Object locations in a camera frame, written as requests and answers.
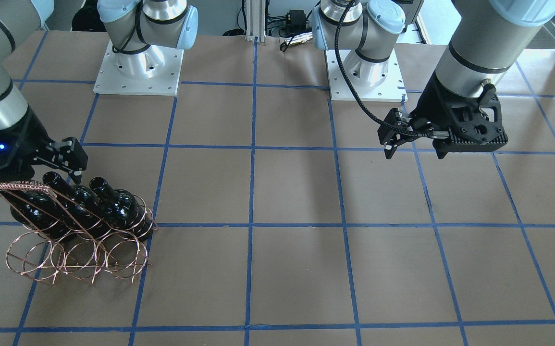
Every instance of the mounting plate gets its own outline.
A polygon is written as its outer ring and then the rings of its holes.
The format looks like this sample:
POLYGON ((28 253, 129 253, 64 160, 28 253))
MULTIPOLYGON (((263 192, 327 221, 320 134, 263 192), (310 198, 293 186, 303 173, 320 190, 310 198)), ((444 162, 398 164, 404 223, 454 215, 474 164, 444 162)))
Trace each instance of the mounting plate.
POLYGON ((93 86, 95 94, 111 95, 160 95, 176 96, 179 87, 183 50, 160 47, 164 53, 166 65, 153 77, 148 79, 130 78, 119 72, 115 53, 109 41, 102 59, 96 83, 93 86))
MULTIPOLYGON (((347 57, 348 53, 350 53, 350 50, 339 49, 342 61, 347 57)), ((326 67, 328 70, 328 82, 331 88, 331 99, 354 101, 354 96, 352 96, 352 92, 350 92, 348 85, 346 85, 337 65, 334 50, 326 51, 326 67)), ((405 92, 405 85, 403 84, 401 70, 394 50, 389 58, 389 70, 386 74, 386 79, 381 85, 377 87, 364 87, 354 83, 352 85, 354 85, 354 89, 363 101, 400 102, 403 97, 407 101, 407 92, 405 92)))

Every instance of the floor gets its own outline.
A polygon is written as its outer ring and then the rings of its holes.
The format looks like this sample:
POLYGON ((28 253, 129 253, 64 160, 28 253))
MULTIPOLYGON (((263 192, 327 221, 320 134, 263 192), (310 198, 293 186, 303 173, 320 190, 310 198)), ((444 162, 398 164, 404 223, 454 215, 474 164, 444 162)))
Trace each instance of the floor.
MULTIPOLYGON (((555 51, 500 83, 501 151, 440 161, 422 139, 387 161, 313 46, 198 37, 174 98, 94 95, 107 42, 37 32, 5 66, 80 138, 85 184, 148 201, 155 265, 33 283, 5 267, 23 228, 0 200, 0 345, 555 345, 555 51)), ((405 108, 443 50, 397 45, 405 108)))

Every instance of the blue grid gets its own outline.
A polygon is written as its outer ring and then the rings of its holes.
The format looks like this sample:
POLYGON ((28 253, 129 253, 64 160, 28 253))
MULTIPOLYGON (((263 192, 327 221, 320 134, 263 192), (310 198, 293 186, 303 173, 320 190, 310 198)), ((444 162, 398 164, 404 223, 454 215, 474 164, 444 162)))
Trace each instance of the blue grid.
MULTIPOLYGON (((20 83, 19 89, 23 88, 25 83, 77 83, 77 84, 93 84, 94 81, 62 81, 62 80, 44 80, 44 79, 28 79, 29 73, 40 53, 40 49, 47 37, 47 32, 44 33, 40 43, 38 44, 37 50, 27 68, 27 71, 23 77, 23 79, 16 79, 16 82, 20 83)), ((462 339, 465 345, 468 344, 468 339, 466 336, 465 327, 466 326, 511 326, 511 325, 555 325, 554 320, 499 320, 499 321, 464 321, 461 318, 459 305, 457 301, 457 296, 455 294, 455 289, 453 287, 453 283, 451 280, 448 261, 446 260, 446 256, 444 253, 444 247, 442 245, 442 239, 440 237, 438 228, 440 227, 475 227, 475 226, 484 226, 484 227, 502 227, 502 228, 519 228, 523 234, 523 238, 525 239, 528 251, 532 258, 532 262, 534 267, 536 267, 537 274, 541 280, 541 285, 543 285, 543 289, 546 293, 548 298, 548 302, 552 308, 552 311, 555 316, 555 304, 553 298, 551 296, 550 290, 548 289, 548 285, 545 282, 545 278, 543 277, 543 273, 539 267, 539 264, 536 259, 536 255, 534 254, 534 250, 530 244, 528 234, 526 232, 526 228, 555 228, 555 224, 540 224, 540 223, 523 223, 521 218, 519 217, 516 204, 512 199, 512 195, 510 193, 510 189, 508 188, 508 184, 506 183, 506 179, 503 175, 501 167, 499 166, 499 161, 497 160, 497 155, 555 155, 555 152, 547 152, 547 151, 496 151, 495 153, 480 153, 480 155, 491 155, 495 165, 497 167, 497 172, 502 180, 504 188, 506 189, 506 194, 510 199, 510 203, 514 210, 514 213, 517 217, 517 223, 438 223, 435 220, 435 215, 433 214, 433 206, 431 202, 431 197, 429 197, 429 192, 427 190, 427 185, 425 182, 424 172, 422 170, 422 165, 420 164, 419 153, 420 152, 435 152, 433 149, 417 149, 416 145, 413 144, 412 149, 400 149, 400 151, 409 151, 413 152, 414 157, 416 159, 416 164, 418 167, 418 171, 420 174, 420 180, 422 183, 422 188, 424 190, 425 199, 427 200, 427 206, 429 207, 429 215, 431 217, 431 223, 402 223, 398 225, 389 224, 389 223, 348 223, 346 220, 345 214, 345 206, 343 200, 343 189, 341 184, 341 172, 339 167, 339 151, 383 151, 382 148, 345 148, 345 147, 338 147, 336 141, 336 131, 335 125, 333 120, 333 109, 332 103, 328 101, 328 109, 329 109, 329 116, 331 122, 331 130, 332 130, 332 139, 333 139, 333 146, 332 147, 260 147, 256 146, 256 90, 258 87, 275 87, 275 88, 316 88, 321 90, 328 90, 327 87, 323 86, 285 86, 285 85, 262 85, 257 83, 257 67, 258 67, 258 46, 257 42, 254 43, 254 63, 253 63, 253 83, 210 83, 210 82, 196 82, 196 81, 183 81, 182 84, 195 84, 195 85, 218 85, 218 86, 248 86, 253 89, 253 109, 252 109, 252 136, 251 136, 251 145, 250 146, 228 146, 228 145, 174 145, 170 144, 170 136, 172 132, 172 127, 174 123, 175 111, 176 111, 176 104, 177 98, 174 98, 172 113, 170 116, 170 122, 168 126, 167 138, 165 140, 164 145, 159 144, 106 144, 106 143, 86 143, 84 139, 86 137, 87 130, 91 123, 91 117, 93 116, 93 112, 95 110, 97 101, 99 99, 99 95, 96 95, 93 104, 91 106, 91 110, 88 114, 88 118, 86 121, 86 125, 84 127, 83 134, 80 138, 80 142, 86 147, 157 147, 163 148, 163 157, 160 167, 160 174, 159 180, 156 188, 156 196, 154 199, 154 207, 153 212, 154 215, 157 215, 157 206, 159 203, 160 191, 161 191, 161 183, 163 181, 163 175, 165 170, 165 164, 168 157, 168 150, 170 148, 227 148, 227 149, 250 149, 251 150, 251 171, 250 171, 250 186, 249 186, 249 222, 248 223, 159 223, 159 226, 162 227, 216 227, 216 226, 232 226, 232 227, 248 227, 248 256, 247 256, 247 284, 246 284, 246 306, 245 306, 245 324, 243 326, 137 326, 137 320, 139 316, 139 311, 141 309, 141 300, 143 297, 143 289, 145 285, 145 277, 146 277, 146 269, 143 270, 141 274, 141 280, 139 282, 139 289, 137 293, 135 311, 133 315, 133 322, 131 326, 113 326, 113 327, 57 327, 57 328, 49 328, 49 327, 25 327, 25 319, 27 318, 27 314, 29 313, 29 309, 31 307, 31 302, 33 300, 33 295, 36 289, 37 283, 34 281, 31 285, 31 289, 29 291, 27 301, 25 303, 25 308, 22 313, 22 317, 20 319, 19 326, 17 328, 0 328, 0 333, 15 333, 14 343, 13 345, 16 346, 20 339, 21 333, 64 333, 64 332, 75 332, 75 333, 101 333, 101 332, 111 332, 111 331, 119 331, 121 333, 130 333, 130 339, 128 344, 132 346, 134 344, 135 334, 136 333, 144 333, 144 332, 156 332, 156 331, 244 331, 245 333, 245 341, 244 345, 249 345, 249 331, 262 331, 262 330, 297 330, 297 329, 353 329, 356 331, 357 337, 357 345, 361 346, 361 336, 360 330, 361 329, 382 329, 382 328, 455 328, 458 327, 460 329, 462 339), (335 160, 335 168, 336 168, 336 177, 337 177, 337 189, 339 192, 339 204, 340 204, 340 211, 341 211, 341 223, 255 223, 253 221, 253 195, 254 195, 254 169, 255 169, 255 150, 256 149, 274 149, 274 150, 325 150, 325 151, 333 151, 334 153, 334 160, 335 160), (352 298, 352 311, 354 314, 354 323, 350 324, 299 324, 299 325, 290 325, 290 324, 262 324, 262 325, 251 325, 250 324, 250 307, 251 307, 251 274, 252 274, 252 249, 253 249, 253 227, 255 226, 279 226, 279 227, 341 227, 343 229, 344 234, 344 241, 345 241, 345 255, 346 255, 346 263, 348 269, 348 282, 350 284, 350 294, 352 298), (376 227, 376 228, 403 228, 403 227, 417 227, 417 228, 433 228, 435 232, 435 236, 437 239, 438 247, 440 250, 440 254, 442 256, 442 261, 444 264, 444 271, 446 273, 446 279, 448 281, 449 289, 451 291, 451 296, 453 298, 453 304, 455 306, 455 313, 457 317, 457 321, 447 321, 447 322, 404 322, 404 323, 359 323, 358 320, 358 308, 356 302, 356 290, 354 287, 354 277, 352 274, 352 264, 350 261, 350 250, 348 245, 348 228, 350 227, 376 227)), ((543 107, 539 101, 540 98, 555 98, 553 95, 537 95, 534 93, 533 88, 530 85, 525 73, 519 66, 517 62, 517 68, 523 79, 530 89, 530 95, 520 95, 520 94, 500 94, 500 96, 514 96, 514 97, 532 97, 539 109, 541 110, 545 121, 555 137, 555 131, 545 114, 543 107)), ((407 92, 414 92, 420 93, 420 90, 407 90, 407 92)), ((2 225, 18 225, 16 222, 0 222, 0 226, 2 225)), ((148 249, 151 246, 151 238, 148 240, 148 249)))

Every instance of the wine rack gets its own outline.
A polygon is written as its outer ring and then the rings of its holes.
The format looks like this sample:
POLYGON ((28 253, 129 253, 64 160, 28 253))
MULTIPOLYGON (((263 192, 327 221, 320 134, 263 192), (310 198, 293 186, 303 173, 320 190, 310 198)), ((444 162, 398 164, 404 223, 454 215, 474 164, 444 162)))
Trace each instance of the wine rack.
MULTIPOLYGON (((143 268, 153 265, 148 258, 147 247, 131 232, 138 223, 124 230, 111 228, 104 236, 94 238, 88 232, 91 227, 81 226, 81 223, 60 202, 64 199, 73 202, 67 196, 58 193, 48 185, 33 181, 0 183, 0 197, 18 213, 20 211, 3 196, 3 192, 14 190, 39 191, 48 195, 78 226, 76 227, 78 229, 69 228, 69 231, 58 239, 49 239, 44 231, 56 226, 58 222, 61 223, 61 219, 39 230, 30 219, 22 215, 33 227, 24 225, 28 232, 13 240, 6 251, 6 265, 14 273, 48 285, 54 285, 61 274, 93 285, 99 273, 107 272, 115 278, 133 284, 143 268)), ((145 201, 137 195, 134 196, 139 203, 139 212, 144 213, 143 217, 139 218, 141 220, 139 223, 149 220, 150 226, 147 233, 157 230, 154 216, 145 201)), ((37 208, 22 197, 16 198, 37 208)), ((93 213, 91 215, 99 220, 96 225, 100 221, 103 222, 100 215, 93 213)))

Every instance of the wine bottle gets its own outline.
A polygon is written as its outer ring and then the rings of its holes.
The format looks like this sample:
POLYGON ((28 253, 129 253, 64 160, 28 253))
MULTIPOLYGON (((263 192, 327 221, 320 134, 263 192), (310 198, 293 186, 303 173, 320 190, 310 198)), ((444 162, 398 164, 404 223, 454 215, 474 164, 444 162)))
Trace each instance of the wine bottle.
POLYGON ((62 238, 69 228, 62 223, 62 210, 47 195, 40 191, 0 191, 10 204, 10 214, 27 228, 41 231, 47 238, 62 242, 73 239, 73 236, 62 238))
POLYGON ((68 211, 63 213, 63 219, 69 228, 73 230, 86 230, 94 239, 102 238, 111 230, 99 218, 99 200, 87 186, 70 186, 56 172, 45 173, 42 176, 42 182, 63 195, 58 195, 58 201, 68 211))
POLYGON ((102 177, 91 179, 89 187, 100 198, 102 218, 115 230, 126 230, 139 241, 145 241, 153 232, 153 220, 138 205, 132 193, 113 189, 102 177))

